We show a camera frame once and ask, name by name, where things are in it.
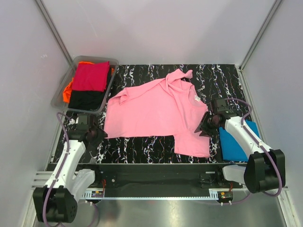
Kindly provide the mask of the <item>pink t shirt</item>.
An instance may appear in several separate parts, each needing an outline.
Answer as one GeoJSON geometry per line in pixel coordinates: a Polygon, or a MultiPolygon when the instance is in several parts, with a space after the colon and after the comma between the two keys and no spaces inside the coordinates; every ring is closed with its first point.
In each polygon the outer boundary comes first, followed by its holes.
{"type": "Polygon", "coordinates": [[[108,138],[173,136],[176,154],[209,157],[209,138],[196,131],[207,105],[180,69],[165,78],[126,87],[109,99],[104,124],[108,138]]]}

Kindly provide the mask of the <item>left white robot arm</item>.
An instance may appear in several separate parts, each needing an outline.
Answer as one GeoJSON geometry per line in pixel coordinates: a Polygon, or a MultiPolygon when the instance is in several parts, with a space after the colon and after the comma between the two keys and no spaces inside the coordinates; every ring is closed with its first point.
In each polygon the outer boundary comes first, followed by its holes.
{"type": "Polygon", "coordinates": [[[85,191],[99,185],[106,186],[100,169],[95,164],[88,164],[76,170],[80,158],[87,147],[107,134],[98,126],[93,114],[79,114],[75,129],[67,131],[59,121],[65,135],[65,143],[59,161],[44,186],[36,187],[33,201],[39,222],[47,227],[58,227],[72,223],[78,210],[78,202],[85,191]]]}

